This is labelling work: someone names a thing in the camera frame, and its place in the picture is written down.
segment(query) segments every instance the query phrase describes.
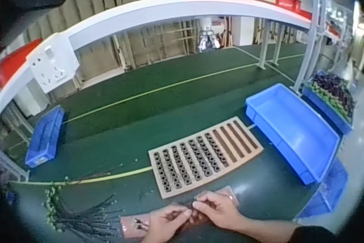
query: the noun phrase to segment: electrical outlet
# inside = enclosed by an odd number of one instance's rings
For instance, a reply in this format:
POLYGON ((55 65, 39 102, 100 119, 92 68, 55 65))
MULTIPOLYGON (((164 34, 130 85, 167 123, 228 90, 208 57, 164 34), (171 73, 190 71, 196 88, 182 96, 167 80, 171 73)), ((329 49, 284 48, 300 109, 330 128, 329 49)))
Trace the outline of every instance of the electrical outlet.
POLYGON ((71 80, 80 66, 67 36, 55 33, 27 56, 34 78, 45 93, 71 80))

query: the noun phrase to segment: wall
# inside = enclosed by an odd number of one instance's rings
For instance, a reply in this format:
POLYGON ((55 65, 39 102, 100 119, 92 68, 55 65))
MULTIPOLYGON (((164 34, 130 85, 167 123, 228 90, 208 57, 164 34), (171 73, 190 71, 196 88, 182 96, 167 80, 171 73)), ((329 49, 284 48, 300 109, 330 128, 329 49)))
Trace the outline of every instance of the wall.
MULTIPOLYGON (((24 45, 24 38, 21 34, 4 50, 1 57, 5 57, 24 45)), ((14 101, 26 117, 38 114, 49 104, 47 95, 44 94, 35 80, 22 88, 14 97, 14 101)))

